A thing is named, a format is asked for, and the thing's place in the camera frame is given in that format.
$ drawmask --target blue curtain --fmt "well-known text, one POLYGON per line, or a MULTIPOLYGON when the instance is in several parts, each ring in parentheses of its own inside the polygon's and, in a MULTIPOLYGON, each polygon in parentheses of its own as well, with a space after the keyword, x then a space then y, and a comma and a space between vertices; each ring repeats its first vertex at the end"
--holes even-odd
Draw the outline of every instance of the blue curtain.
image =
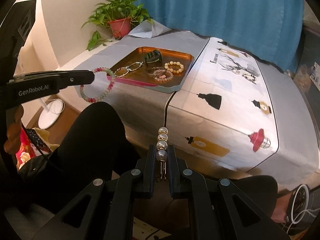
POLYGON ((138 0, 163 25, 221 38, 296 71, 303 0, 138 0))

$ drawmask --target red lamp print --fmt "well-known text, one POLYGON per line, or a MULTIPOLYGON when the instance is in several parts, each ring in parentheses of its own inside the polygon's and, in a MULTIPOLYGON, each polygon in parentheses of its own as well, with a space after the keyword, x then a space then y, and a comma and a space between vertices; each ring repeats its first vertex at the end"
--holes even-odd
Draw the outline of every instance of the red lamp print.
POLYGON ((258 132, 254 132, 248 135, 248 137, 253 144, 252 150, 254 152, 258 151, 260 147, 264 149, 270 147, 270 139, 264 136, 263 129, 259 129, 258 132))

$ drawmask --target bracelet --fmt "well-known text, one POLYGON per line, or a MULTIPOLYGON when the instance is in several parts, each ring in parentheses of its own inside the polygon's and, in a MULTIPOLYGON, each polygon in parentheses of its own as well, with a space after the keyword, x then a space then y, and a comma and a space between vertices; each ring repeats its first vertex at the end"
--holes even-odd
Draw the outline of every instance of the bracelet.
POLYGON ((167 71, 170 71, 171 73, 174 73, 174 74, 179 74, 184 71, 184 65, 181 64, 180 62, 170 61, 170 62, 164 64, 164 68, 167 71), (177 69, 177 70, 173 69, 172 67, 174 67, 174 66, 178 66, 179 69, 177 69))
POLYGON ((154 74, 156 75, 154 77, 154 79, 157 82, 161 82, 161 83, 168 82, 168 81, 172 80, 172 78, 173 78, 173 74, 168 70, 163 72, 162 70, 157 69, 156 71, 154 71, 154 74))
POLYGON ((256 83, 255 83, 256 77, 255 77, 254 75, 252 75, 252 74, 247 74, 247 73, 243 73, 242 76, 243 76, 246 80, 248 80, 248 81, 250 81, 251 83, 253 83, 253 84, 256 85, 256 83))
POLYGON ((159 50, 155 49, 145 55, 144 61, 146 65, 148 65, 148 63, 162 62, 162 55, 159 50))
POLYGON ((162 67, 153 67, 153 68, 149 68, 147 70, 147 74, 148 74, 149 77, 156 77, 159 74, 164 73, 166 71, 167 70, 165 68, 162 68, 162 67))
POLYGON ((80 95, 81 95, 81 97, 82 97, 85 101, 87 101, 87 102, 89 102, 89 103, 96 103, 96 102, 101 101, 101 100, 110 92, 110 90, 113 88, 113 85, 114 85, 114 83, 115 83, 115 81, 116 81, 116 77, 115 77, 115 74, 114 74, 110 69, 105 68, 105 67, 95 68, 94 70, 92 70, 92 72, 93 72, 93 73, 105 72, 105 73, 107 73, 107 74, 109 74, 109 75, 111 76, 111 81, 110 81, 110 83, 109 83, 106 91, 105 91, 101 96, 99 96, 99 97, 97 97, 97 98, 89 98, 89 97, 87 97, 87 96, 85 95, 85 93, 84 93, 84 85, 81 85, 81 86, 80 86, 80 95))
POLYGON ((118 68, 116 71, 115 71, 115 76, 117 78, 122 78, 124 77, 125 75, 127 75, 129 72, 133 72, 133 71, 136 71, 137 69, 141 68, 143 66, 143 62, 135 62, 135 63, 132 63, 131 65, 129 66, 126 66, 126 67, 121 67, 121 68, 118 68), (139 66, 135 69, 131 69, 130 67, 135 65, 135 64, 139 64, 139 66), (120 76, 117 76, 116 74, 120 71, 120 70, 126 70, 127 72, 124 73, 124 74, 121 74, 120 76))

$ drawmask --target tray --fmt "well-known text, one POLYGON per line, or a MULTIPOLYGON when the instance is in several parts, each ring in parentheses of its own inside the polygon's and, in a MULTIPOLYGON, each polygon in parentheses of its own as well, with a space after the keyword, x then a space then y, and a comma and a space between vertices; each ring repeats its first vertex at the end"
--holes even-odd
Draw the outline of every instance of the tray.
POLYGON ((174 91, 180 90, 192 64, 194 57, 187 53, 182 53, 178 51, 168 50, 168 49, 158 49, 153 47, 140 47, 135 49, 133 52, 131 52, 129 55, 121 59, 118 63, 116 63, 114 66, 112 66, 111 70, 114 72, 118 68, 128 66, 134 62, 137 61, 144 61, 144 57, 147 53, 153 51, 153 50, 159 50, 162 55, 162 62, 160 63, 151 63, 144 65, 134 71, 128 73, 123 78, 116 78, 116 82, 129 84, 133 86, 138 87, 145 87, 152 90, 157 90, 165 93, 172 93, 174 91), (164 63, 170 62, 170 61, 179 61, 184 65, 184 71, 179 74, 174 74, 173 79, 167 83, 159 83, 156 82, 152 77, 149 77, 147 74, 147 69, 150 67, 164 67, 164 63))

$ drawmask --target person's knee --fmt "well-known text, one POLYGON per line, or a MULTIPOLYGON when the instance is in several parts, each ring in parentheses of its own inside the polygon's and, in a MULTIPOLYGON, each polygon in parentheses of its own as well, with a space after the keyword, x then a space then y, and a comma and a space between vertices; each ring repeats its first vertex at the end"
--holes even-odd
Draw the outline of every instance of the person's knee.
POLYGON ((85 110, 99 113, 116 112, 111 105, 103 101, 91 104, 85 110))
POLYGON ((94 119, 100 119, 103 116, 107 117, 109 121, 120 120, 119 115, 117 114, 115 109, 111 105, 103 101, 89 105, 86 109, 84 109, 84 111, 82 111, 81 115, 90 116, 94 119))

